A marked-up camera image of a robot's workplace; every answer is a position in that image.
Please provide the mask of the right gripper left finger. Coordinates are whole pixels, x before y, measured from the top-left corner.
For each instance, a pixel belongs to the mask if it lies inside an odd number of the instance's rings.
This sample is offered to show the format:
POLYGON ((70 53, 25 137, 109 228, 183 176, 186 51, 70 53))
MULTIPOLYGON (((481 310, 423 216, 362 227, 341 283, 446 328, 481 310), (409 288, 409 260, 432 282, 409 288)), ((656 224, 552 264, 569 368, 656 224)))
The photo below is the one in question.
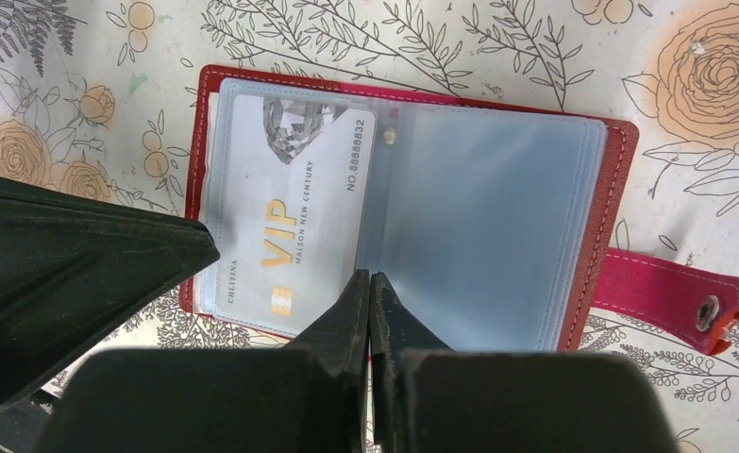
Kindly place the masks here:
POLYGON ((370 276, 276 348, 111 349, 74 374, 41 452, 360 452, 370 276))

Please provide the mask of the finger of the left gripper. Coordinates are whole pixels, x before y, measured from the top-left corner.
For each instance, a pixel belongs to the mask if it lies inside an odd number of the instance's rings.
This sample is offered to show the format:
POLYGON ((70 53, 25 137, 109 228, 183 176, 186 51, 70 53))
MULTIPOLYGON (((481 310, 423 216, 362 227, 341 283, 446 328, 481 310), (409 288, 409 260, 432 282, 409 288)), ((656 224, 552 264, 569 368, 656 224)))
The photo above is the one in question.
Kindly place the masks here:
POLYGON ((194 220, 0 177, 0 410, 218 257, 194 220))

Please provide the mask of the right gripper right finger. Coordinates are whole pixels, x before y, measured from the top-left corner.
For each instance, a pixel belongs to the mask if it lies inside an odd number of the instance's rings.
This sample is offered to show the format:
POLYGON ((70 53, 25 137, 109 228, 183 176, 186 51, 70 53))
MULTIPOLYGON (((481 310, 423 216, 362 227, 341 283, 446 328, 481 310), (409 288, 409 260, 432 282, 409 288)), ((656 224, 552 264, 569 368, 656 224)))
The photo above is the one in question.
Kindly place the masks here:
POLYGON ((458 352, 370 283, 374 437, 385 452, 674 452, 631 361, 580 353, 458 352))

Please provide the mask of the red leather card holder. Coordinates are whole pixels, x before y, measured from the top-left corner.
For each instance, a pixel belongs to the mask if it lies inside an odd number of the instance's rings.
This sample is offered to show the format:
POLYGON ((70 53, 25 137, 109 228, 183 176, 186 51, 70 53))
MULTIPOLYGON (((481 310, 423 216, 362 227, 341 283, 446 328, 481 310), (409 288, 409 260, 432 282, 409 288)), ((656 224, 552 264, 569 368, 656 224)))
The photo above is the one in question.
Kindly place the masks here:
POLYGON ((627 121, 210 64, 196 86, 185 215, 220 257, 185 282, 186 312, 211 309, 221 259, 210 167, 236 91, 349 102, 378 117, 352 275, 382 273, 451 349, 588 349, 593 310, 675 336, 703 355, 729 347, 739 277, 618 245, 639 142, 627 121))

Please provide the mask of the card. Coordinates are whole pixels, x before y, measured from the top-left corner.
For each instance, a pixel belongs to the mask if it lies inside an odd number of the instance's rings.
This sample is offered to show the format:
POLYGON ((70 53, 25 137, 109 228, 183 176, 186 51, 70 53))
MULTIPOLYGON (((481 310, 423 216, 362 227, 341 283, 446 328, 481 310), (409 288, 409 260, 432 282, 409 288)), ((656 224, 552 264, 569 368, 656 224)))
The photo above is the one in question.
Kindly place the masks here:
POLYGON ((293 336, 353 273, 378 117, 349 102, 236 91, 210 167, 221 259, 211 309, 293 336))

